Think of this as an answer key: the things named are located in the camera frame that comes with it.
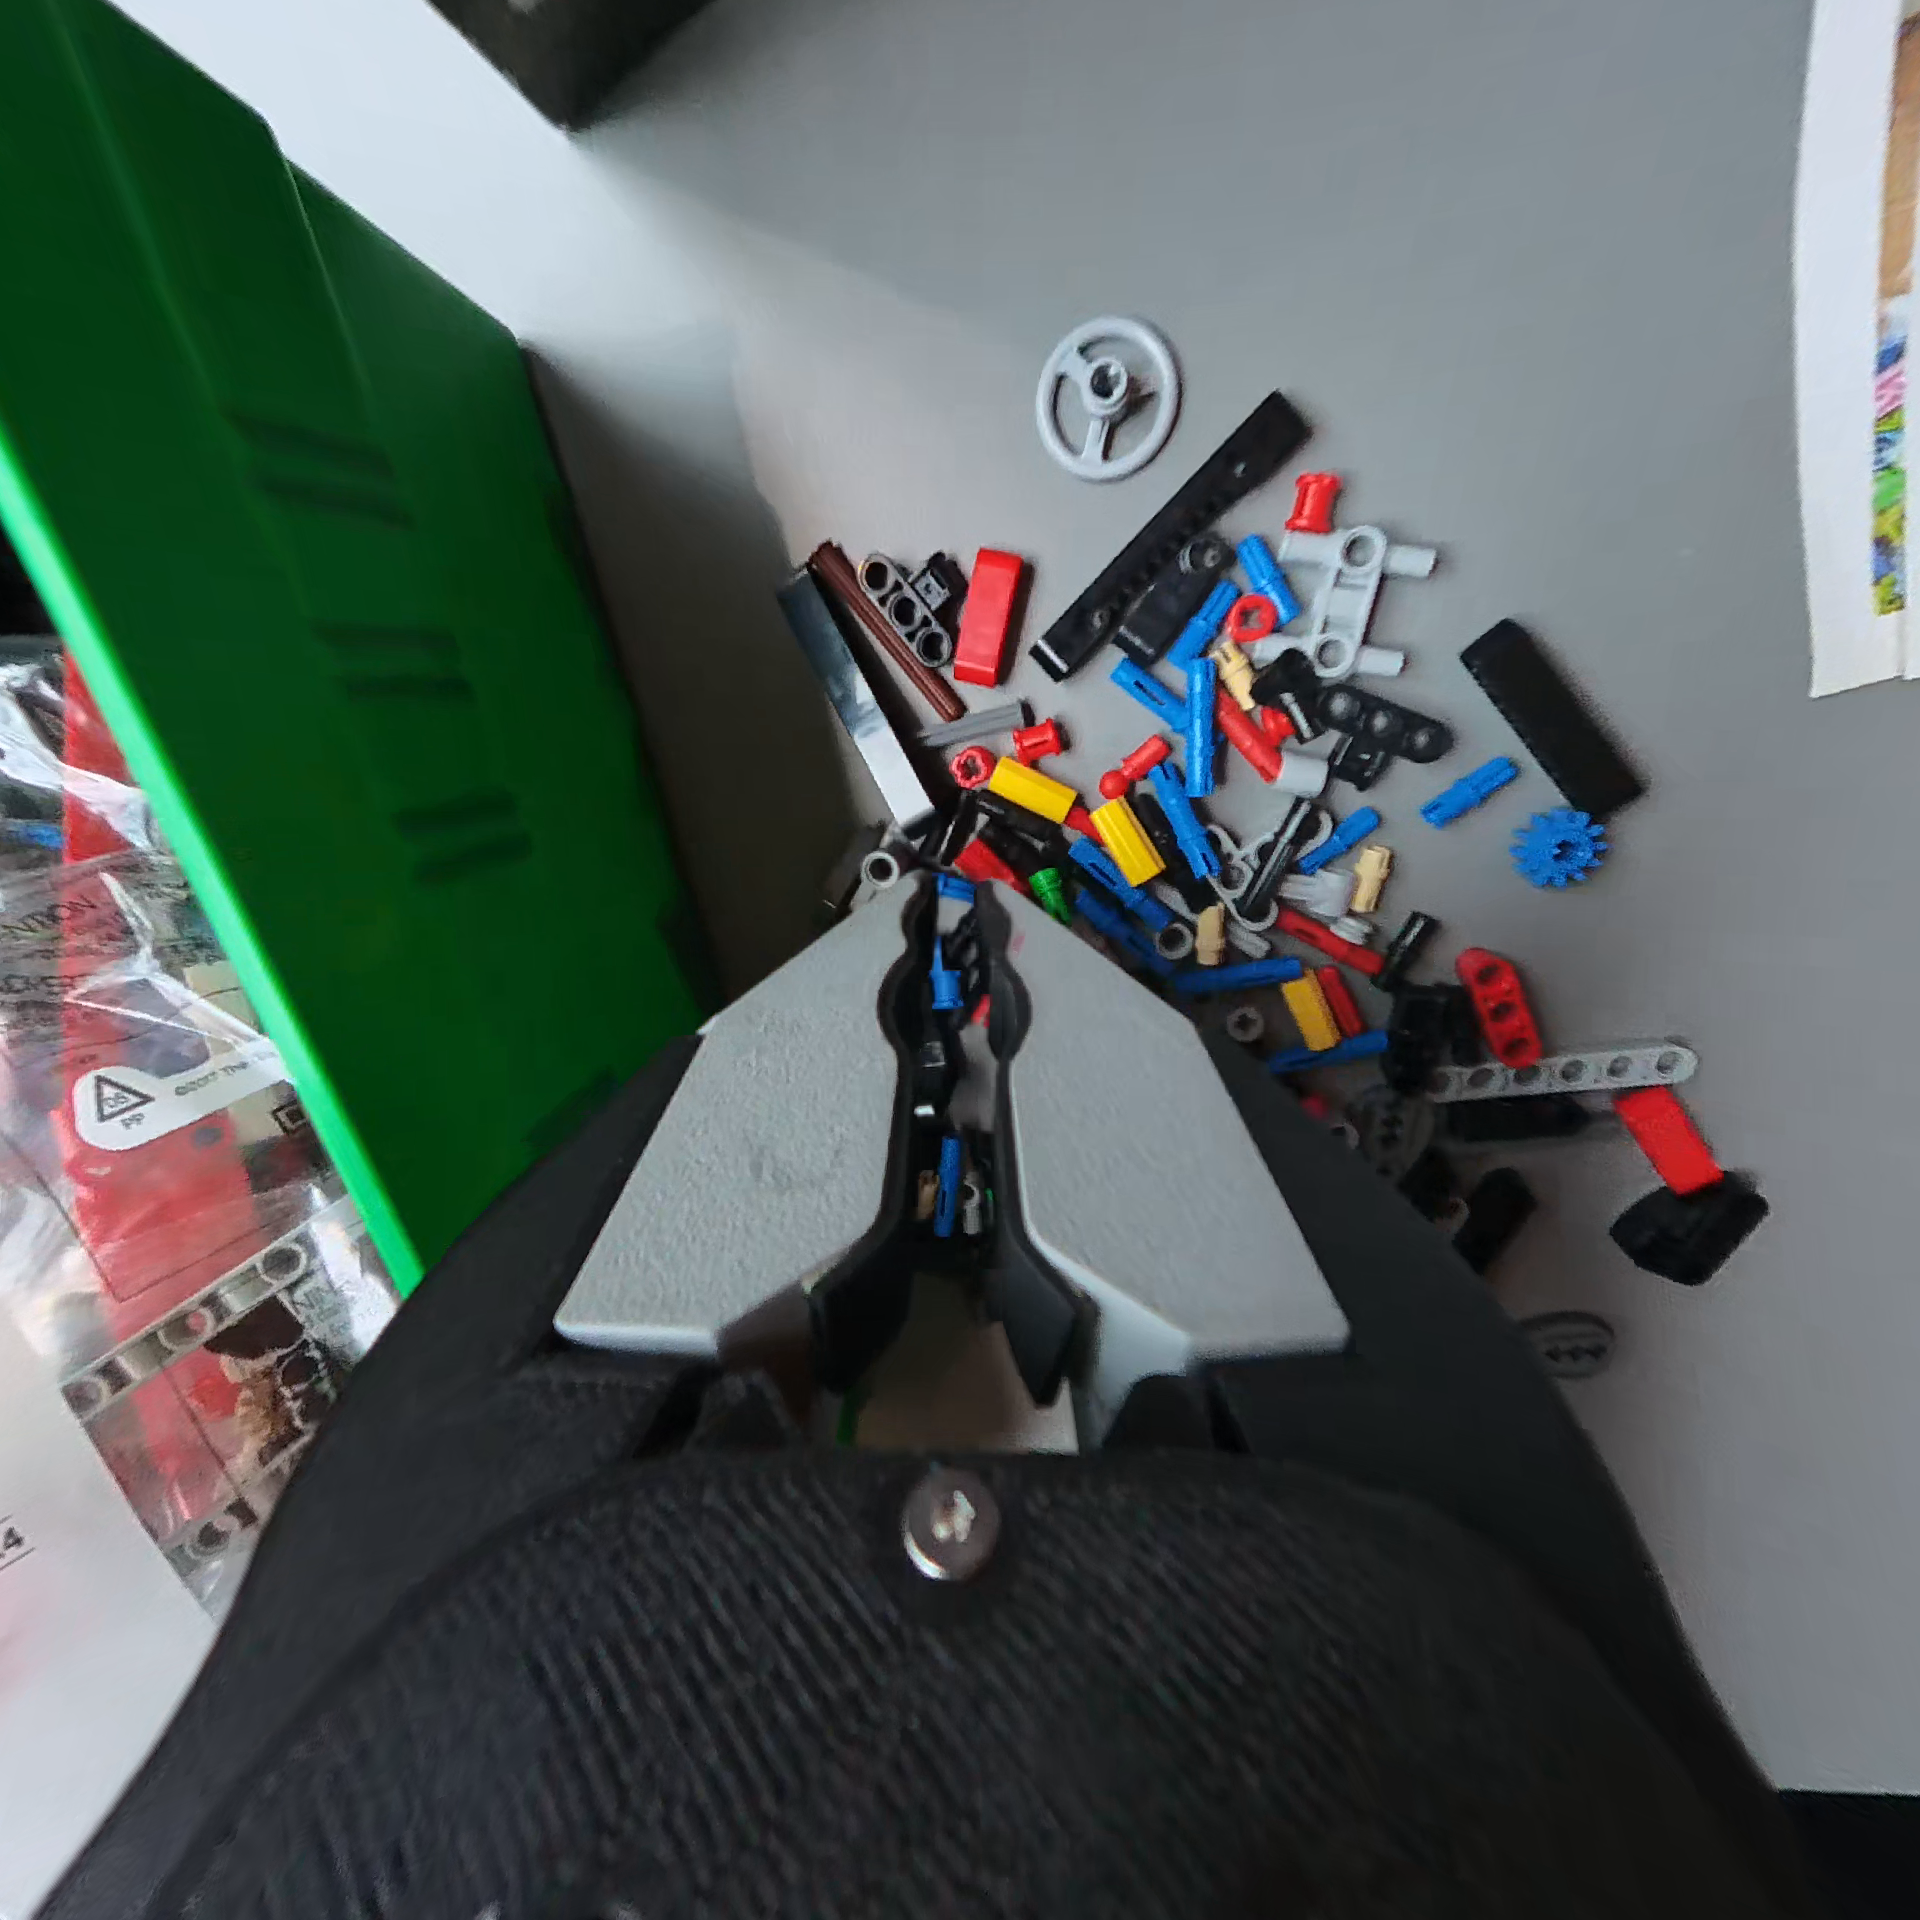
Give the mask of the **lego instruction booklet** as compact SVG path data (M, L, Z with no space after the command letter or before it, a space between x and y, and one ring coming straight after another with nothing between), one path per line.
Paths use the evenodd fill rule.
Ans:
M1792 184L1810 696L1918 678L1918 5L1817 3Z

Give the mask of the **clear plastic bag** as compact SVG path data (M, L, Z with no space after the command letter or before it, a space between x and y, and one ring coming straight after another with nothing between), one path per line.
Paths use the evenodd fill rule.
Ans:
M56 637L1 643L5 1307L201 1610L398 1293Z

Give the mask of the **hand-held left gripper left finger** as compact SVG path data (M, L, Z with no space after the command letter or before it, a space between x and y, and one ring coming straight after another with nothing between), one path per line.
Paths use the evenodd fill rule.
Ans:
M554 1318L576 1347L805 1362L842 1390L906 1307L927 878L708 1022Z

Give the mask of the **pile of lego pieces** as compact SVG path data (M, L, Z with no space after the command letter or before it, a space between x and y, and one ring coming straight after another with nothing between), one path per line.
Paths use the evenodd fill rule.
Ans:
M780 590L788 631L886 791L901 850L959 919L989 880L1208 1019L1303 1098L1485 1277L1537 1195L1500 1147L1608 1121L1652 1190L1612 1223L1639 1272L1704 1288L1769 1215L1719 1161L1678 1040L1559 1048L1521 967L1441 922L1381 929L1393 850L1368 795L1448 768L1452 728L1392 690L1384 584L1434 552L1338 521L1335 471L1298 471L1284 521L1231 517L1310 442L1264 394L1041 631L1033 560L983 545L903 565L820 542Z

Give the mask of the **green plastic bin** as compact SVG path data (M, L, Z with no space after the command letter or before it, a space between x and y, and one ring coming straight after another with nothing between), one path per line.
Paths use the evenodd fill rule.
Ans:
M514 337L109 5L5 5L5 525L405 1290L708 1010Z

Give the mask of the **lego set cardboard box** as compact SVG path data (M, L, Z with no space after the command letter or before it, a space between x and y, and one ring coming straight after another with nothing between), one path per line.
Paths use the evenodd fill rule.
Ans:
M706 3L429 3L541 120L584 131Z

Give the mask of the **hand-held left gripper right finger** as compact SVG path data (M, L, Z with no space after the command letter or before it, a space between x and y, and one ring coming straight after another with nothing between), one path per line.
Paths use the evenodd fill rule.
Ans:
M1343 1315L1193 1025L998 885L1001 1306L1028 1390L1117 1414L1150 1376L1342 1353Z

